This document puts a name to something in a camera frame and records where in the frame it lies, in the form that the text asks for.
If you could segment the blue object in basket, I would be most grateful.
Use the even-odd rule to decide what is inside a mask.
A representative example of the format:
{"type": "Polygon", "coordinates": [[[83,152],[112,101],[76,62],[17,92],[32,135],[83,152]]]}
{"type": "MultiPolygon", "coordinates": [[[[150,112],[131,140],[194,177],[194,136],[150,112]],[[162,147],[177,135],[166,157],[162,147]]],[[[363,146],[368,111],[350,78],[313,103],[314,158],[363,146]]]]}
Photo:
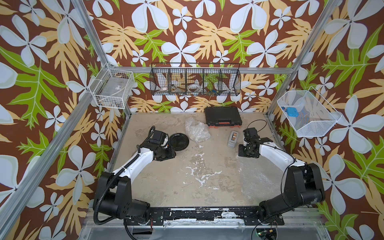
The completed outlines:
{"type": "Polygon", "coordinates": [[[286,113],[287,113],[288,117],[297,118],[299,116],[299,112],[297,111],[296,108],[293,108],[293,107],[287,107],[286,113]]]}

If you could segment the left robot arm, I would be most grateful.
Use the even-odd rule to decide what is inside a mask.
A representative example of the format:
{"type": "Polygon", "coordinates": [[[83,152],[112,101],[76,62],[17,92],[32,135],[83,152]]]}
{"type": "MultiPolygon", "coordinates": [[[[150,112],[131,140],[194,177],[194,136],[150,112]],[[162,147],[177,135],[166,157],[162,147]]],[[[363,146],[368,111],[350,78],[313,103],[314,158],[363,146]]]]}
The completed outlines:
{"type": "Polygon", "coordinates": [[[152,161],[164,161],[176,157],[169,143],[156,145],[142,143],[137,152],[123,166],[112,173],[103,173],[99,180],[93,203],[93,220],[96,225],[114,219],[131,217],[144,224],[150,219],[150,204],[132,197],[132,183],[140,172],[152,161]]]}

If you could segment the black plate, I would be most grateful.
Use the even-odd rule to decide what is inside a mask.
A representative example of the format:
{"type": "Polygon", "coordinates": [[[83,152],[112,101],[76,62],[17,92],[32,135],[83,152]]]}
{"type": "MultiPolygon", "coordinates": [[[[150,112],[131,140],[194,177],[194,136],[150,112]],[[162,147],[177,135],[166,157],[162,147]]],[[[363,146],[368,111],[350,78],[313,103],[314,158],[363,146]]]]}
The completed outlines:
{"type": "Polygon", "coordinates": [[[175,151],[185,150],[189,146],[189,142],[188,136],[182,133],[173,134],[169,138],[169,144],[175,151]]]}

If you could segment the white tape dispenser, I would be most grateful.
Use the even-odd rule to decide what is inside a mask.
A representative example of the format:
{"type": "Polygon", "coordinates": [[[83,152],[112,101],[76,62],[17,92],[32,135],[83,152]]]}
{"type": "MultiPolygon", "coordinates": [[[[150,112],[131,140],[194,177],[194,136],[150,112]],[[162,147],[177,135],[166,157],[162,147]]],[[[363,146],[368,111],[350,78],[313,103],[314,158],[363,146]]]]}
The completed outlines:
{"type": "Polygon", "coordinates": [[[234,148],[237,144],[239,133],[236,131],[231,131],[229,140],[228,140],[228,147],[234,148]]]}

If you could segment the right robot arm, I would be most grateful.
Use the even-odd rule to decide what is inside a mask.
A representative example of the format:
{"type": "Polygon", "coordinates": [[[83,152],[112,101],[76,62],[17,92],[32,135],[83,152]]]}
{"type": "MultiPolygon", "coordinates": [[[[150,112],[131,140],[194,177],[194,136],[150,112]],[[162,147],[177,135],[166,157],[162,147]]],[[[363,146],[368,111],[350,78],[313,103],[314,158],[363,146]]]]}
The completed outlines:
{"type": "Polygon", "coordinates": [[[239,145],[238,151],[240,157],[262,156],[283,171],[280,195],[262,201],[258,206],[256,216],[261,223],[271,223],[283,213],[325,200],[321,170],[316,164],[300,161],[274,143],[248,143],[239,145]]]}

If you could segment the black plastic case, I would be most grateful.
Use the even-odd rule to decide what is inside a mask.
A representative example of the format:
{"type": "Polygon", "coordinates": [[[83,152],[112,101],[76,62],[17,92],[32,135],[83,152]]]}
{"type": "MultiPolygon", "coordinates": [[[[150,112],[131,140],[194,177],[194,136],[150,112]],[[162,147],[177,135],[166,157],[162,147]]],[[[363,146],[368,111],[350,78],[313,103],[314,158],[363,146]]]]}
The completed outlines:
{"type": "Polygon", "coordinates": [[[236,107],[207,107],[204,113],[209,127],[234,127],[243,124],[236,107]]]}

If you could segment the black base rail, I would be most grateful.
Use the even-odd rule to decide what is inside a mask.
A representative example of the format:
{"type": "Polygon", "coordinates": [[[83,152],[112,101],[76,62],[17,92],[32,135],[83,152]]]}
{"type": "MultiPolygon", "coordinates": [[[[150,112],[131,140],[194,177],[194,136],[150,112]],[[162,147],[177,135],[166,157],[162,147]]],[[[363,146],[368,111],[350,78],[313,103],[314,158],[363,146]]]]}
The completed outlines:
{"type": "Polygon", "coordinates": [[[265,219],[260,223],[257,215],[257,206],[244,207],[150,207],[143,218],[126,216],[125,220],[129,226],[164,226],[166,221],[193,220],[194,222],[213,223],[216,220],[230,219],[239,220],[246,226],[261,226],[275,224],[283,226],[285,224],[282,215],[276,215],[265,219]]]}

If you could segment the clear bubble wrap sheet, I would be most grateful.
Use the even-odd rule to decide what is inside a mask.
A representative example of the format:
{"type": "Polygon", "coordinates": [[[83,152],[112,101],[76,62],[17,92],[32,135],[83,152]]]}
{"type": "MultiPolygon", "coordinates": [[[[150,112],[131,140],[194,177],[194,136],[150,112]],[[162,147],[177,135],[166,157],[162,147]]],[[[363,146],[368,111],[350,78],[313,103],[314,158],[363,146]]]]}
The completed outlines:
{"type": "Polygon", "coordinates": [[[197,121],[194,118],[186,119],[185,131],[189,139],[196,143],[202,143],[211,138],[209,127],[203,122],[197,121]]]}

